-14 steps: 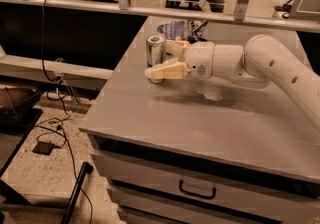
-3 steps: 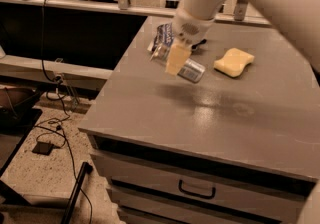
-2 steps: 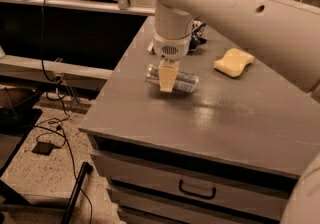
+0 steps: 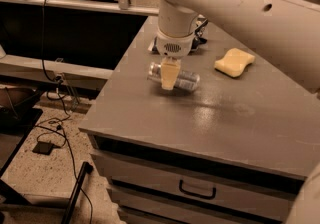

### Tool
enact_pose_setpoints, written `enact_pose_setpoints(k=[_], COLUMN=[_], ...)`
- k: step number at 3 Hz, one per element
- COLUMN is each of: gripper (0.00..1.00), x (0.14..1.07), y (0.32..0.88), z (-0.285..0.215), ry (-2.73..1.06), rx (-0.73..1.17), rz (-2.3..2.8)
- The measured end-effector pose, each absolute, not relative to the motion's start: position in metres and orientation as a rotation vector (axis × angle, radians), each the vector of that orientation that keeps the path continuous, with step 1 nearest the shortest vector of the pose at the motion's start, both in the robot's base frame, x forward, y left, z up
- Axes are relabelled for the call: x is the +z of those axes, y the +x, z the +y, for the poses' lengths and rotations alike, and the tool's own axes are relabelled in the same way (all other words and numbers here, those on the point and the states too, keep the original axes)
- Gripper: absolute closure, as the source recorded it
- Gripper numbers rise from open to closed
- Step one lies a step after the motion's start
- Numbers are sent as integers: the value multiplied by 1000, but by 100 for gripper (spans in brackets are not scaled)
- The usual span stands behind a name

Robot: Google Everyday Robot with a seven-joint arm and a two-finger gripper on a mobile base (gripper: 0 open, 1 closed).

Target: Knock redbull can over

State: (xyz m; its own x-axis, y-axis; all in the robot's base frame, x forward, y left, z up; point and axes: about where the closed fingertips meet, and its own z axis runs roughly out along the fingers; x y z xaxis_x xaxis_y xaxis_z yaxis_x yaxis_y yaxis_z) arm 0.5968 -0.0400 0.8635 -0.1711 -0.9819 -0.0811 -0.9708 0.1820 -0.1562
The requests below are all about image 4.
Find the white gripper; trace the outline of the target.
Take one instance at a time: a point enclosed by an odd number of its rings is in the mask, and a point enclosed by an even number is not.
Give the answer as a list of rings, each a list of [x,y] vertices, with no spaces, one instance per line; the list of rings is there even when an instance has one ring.
[[[165,56],[161,62],[161,84],[163,89],[173,89],[181,69],[181,61],[178,59],[189,54],[193,39],[193,34],[176,38],[164,34],[161,30],[157,31],[156,48],[160,55]]]

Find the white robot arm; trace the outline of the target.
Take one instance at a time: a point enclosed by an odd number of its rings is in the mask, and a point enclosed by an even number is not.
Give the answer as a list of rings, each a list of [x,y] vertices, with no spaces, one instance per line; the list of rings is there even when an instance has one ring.
[[[303,0],[160,0],[157,50],[171,90],[191,50],[198,15],[273,64],[307,91],[320,90],[320,10]]]

